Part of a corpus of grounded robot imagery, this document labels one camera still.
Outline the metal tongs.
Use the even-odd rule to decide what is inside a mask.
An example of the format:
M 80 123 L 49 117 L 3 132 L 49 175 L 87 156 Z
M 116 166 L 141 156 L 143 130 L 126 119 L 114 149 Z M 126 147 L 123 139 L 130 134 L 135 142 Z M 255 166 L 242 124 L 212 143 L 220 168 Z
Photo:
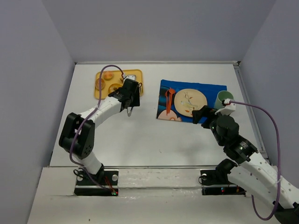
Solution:
M 128 107 L 127 108 L 127 116 L 130 117 L 132 115 L 134 107 Z

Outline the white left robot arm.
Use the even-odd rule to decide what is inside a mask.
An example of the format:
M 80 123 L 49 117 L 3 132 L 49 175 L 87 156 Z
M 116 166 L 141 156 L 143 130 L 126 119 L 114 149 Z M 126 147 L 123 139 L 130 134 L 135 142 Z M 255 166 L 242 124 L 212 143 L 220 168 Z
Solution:
M 70 160 L 91 175 L 102 175 L 104 165 L 93 153 L 95 129 L 108 118 L 124 110 L 131 116 L 140 105 L 141 84 L 126 78 L 123 86 L 110 93 L 100 104 L 80 114 L 67 115 L 58 144 Z

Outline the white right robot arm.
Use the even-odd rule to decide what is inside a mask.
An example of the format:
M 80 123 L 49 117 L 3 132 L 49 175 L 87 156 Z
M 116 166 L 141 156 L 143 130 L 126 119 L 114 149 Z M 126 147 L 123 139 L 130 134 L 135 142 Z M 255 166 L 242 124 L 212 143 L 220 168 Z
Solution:
M 227 103 L 219 110 L 205 105 L 192 112 L 194 124 L 206 118 L 201 126 L 212 131 L 227 156 L 215 169 L 202 171 L 199 182 L 206 186 L 238 185 L 269 206 L 271 216 L 281 224 L 297 224 L 299 189 L 281 175 L 279 167 L 269 164 L 258 149 L 239 134 L 239 125 L 230 116 L 234 111 L 235 104 Z

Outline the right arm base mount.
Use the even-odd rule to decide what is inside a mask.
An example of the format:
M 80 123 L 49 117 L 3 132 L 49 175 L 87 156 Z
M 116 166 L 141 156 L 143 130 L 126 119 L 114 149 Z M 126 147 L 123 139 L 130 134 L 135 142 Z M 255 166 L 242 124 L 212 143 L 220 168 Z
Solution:
M 237 164 L 230 159 L 224 159 L 214 169 L 204 169 L 200 171 L 198 178 L 202 186 L 203 196 L 223 196 L 223 195 L 246 195 L 246 190 L 228 180 L 231 170 Z

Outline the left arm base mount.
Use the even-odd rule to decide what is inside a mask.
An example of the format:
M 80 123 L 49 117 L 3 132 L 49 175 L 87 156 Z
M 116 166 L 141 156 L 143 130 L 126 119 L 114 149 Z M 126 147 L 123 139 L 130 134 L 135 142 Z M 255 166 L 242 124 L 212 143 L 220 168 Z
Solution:
M 74 169 L 74 175 L 76 176 L 76 184 L 74 188 L 74 194 L 76 196 L 118 196 L 118 169 L 105 169 L 104 176 L 99 185 L 94 183 L 88 176 L 88 174 L 82 169 Z

